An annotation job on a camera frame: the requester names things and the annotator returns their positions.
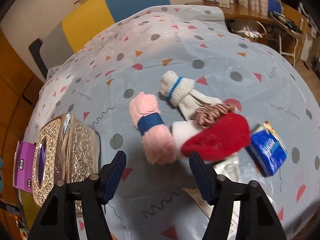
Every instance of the ornate gold tissue box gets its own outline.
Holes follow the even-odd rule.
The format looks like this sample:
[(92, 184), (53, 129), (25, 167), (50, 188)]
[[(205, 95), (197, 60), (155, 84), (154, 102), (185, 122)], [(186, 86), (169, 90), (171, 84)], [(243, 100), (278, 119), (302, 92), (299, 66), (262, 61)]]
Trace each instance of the ornate gold tissue box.
[[(86, 179), (98, 173), (100, 140), (95, 131), (72, 114), (62, 114), (42, 127), (32, 168), (33, 198), (42, 206), (55, 183)], [(76, 201), (77, 215), (82, 214)]]

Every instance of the table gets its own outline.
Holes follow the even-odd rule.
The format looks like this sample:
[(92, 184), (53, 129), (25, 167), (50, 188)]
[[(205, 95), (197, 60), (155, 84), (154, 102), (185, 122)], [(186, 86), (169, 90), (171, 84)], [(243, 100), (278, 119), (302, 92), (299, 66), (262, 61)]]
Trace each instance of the table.
[(257, 12), (254, 10), (251, 10), (247, 7), (241, 6), (239, 4), (230, 4), (230, 8), (220, 7), (219, 3), (216, 2), (191, 2), (186, 3), (187, 5), (206, 5), (206, 6), (212, 6), (212, 7), (219, 7), (223, 13), (226, 19), (232, 19), (232, 20), (252, 20), (257, 21), (260, 23), (268, 23), (271, 24), (272, 20)]

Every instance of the metal screw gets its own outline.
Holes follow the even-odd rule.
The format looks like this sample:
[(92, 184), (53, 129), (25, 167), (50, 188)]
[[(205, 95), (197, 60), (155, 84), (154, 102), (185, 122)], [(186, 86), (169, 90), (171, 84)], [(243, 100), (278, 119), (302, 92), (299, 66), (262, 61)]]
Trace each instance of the metal screw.
[(252, 187), (258, 187), (258, 186), (259, 186), (259, 183), (258, 183), (257, 181), (255, 181), (255, 180), (252, 180), (252, 181), (250, 181), (250, 185), (251, 185)]
[(59, 181), (57, 182), (57, 186), (61, 187), (61, 186), (63, 186), (63, 185), (64, 185), (64, 180), (63, 180), (63, 179), (61, 179), (61, 180), (59, 180)]
[(218, 180), (224, 181), (226, 178), (227, 178), (227, 177), (224, 176), (223, 174), (217, 175), (217, 179), (218, 179)]
[(91, 180), (97, 180), (97, 179), (99, 179), (99, 175), (98, 174), (92, 174), (92, 175), (90, 175), (90, 179)]

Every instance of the blue band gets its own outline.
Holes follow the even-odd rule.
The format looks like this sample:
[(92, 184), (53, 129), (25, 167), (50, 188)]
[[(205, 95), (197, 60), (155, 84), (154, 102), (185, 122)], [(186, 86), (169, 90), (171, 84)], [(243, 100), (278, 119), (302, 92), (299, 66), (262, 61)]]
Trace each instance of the blue band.
[(170, 90), (170, 93), (169, 93), (169, 95), (168, 95), (168, 97), (167, 97), (168, 100), (170, 100), (170, 99), (172, 98), (172, 93), (174, 92), (174, 90), (176, 89), (176, 87), (179, 85), (181, 79), (183, 79), (183, 77), (179, 77), (179, 78), (177, 79), (177, 81), (175, 82), (175, 84), (172, 86), (172, 89)]
[(149, 114), (140, 118), (138, 122), (138, 130), (143, 136), (151, 127), (164, 124), (158, 113)]

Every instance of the purple box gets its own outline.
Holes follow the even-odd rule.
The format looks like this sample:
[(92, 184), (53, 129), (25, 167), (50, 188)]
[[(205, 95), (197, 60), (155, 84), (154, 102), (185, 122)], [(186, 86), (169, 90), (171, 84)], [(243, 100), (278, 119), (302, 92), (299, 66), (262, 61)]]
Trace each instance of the purple box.
[(14, 187), (32, 193), (32, 165), (36, 146), (28, 142), (18, 142), (14, 155)]

